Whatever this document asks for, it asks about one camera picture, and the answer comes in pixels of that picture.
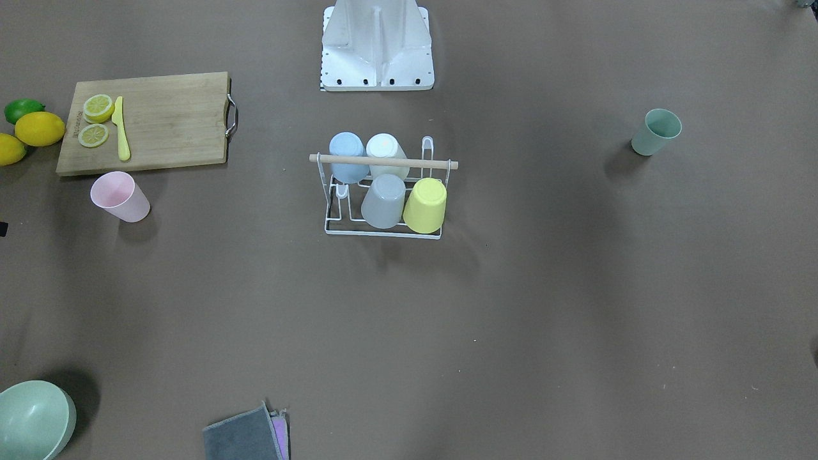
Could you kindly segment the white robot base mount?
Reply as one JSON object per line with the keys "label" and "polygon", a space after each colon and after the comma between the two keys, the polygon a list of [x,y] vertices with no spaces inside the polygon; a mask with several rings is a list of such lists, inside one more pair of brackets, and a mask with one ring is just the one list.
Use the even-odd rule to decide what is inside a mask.
{"label": "white robot base mount", "polygon": [[323,12],[320,88],[425,91],[435,86],[429,12],[415,1],[337,1]]}

